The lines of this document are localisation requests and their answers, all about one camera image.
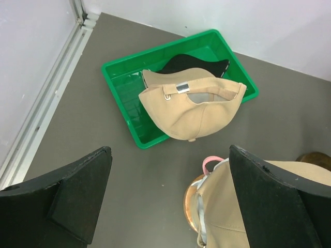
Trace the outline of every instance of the pink strap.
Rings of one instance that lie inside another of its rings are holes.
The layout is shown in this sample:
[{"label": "pink strap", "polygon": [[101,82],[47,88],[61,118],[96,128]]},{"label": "pink strap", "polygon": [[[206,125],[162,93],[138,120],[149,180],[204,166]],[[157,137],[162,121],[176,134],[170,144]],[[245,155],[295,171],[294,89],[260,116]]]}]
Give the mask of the pink strap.
[{"label": "pink strap", "polygon": [[210,174],[210,172],[207,170],[206,168],[206,164],[211,162],[211,161],[223,161],[224,159],[223,158],[220,158],[220,157],[217,157],[217,156],[209,156],[207,158],[204,159],[203,163],[202,163],[202,171],[203,171],[203,174],[204,175],[208,175]]}]

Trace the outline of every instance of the metal eyelet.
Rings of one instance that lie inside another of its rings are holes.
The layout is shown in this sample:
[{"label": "metal eyelet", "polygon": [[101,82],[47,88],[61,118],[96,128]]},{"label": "metal eyelet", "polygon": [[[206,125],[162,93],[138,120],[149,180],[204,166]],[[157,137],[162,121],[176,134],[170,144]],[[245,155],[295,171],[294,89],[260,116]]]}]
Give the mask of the metal eyelet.
[{"label": "metal eyelet", "polygon": [[171,99],[171,96],[170,96],[170,95],[166,95],[166,94],[164,94],[164,98],[165,98],[167,101],[169,101],[169,100]]}]

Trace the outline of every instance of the gray table surface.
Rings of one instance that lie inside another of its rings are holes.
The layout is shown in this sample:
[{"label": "gray table surface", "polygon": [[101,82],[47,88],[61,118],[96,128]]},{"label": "gray table surface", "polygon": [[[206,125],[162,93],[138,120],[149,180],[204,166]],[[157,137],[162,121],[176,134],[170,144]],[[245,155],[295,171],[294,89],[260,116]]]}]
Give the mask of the gray table surface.
[{"label": "gray table surface", "polygon": [[331,83],[238,55],[260,95],[241,105],[224,129],[193,143],[169,139],[139,149],[100,67],[180,38],[102,14],[25,180],[110,146],[113,165],[89,247],[196,247],[183,194],[206,156],[227,157],[231,144],[268,160],[331,152]]}]

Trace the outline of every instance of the white wall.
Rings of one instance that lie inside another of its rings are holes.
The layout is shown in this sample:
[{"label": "white wall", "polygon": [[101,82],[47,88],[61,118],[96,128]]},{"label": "white wall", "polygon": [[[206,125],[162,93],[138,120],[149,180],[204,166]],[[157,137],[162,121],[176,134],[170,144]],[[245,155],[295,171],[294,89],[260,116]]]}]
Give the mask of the white wall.
[{"label": "white wall", "polygon": [[175,34],[218,29],[232,50],[331,80],[330,0],[84,0]]},{"label": "white wall", "polygon": [[69,0],[0,1],[0,167],[74,24]]}]

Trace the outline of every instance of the pink loop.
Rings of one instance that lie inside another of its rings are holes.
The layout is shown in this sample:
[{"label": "pink loop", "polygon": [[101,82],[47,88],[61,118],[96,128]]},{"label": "pink loop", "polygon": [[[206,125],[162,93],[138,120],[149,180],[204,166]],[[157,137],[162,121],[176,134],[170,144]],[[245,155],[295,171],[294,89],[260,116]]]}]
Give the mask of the pink loop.
[{"label": "pink loop", "polygon": [[202,162],[202,171],[204,175],[208,175],[210,174],[210,172],[207,170],[206,168],[206,164],[211,162],[211,161],[223,161],[223,158],[217,157],[217,156],[209,156],[207,158],[204,159],[204,161]]}]

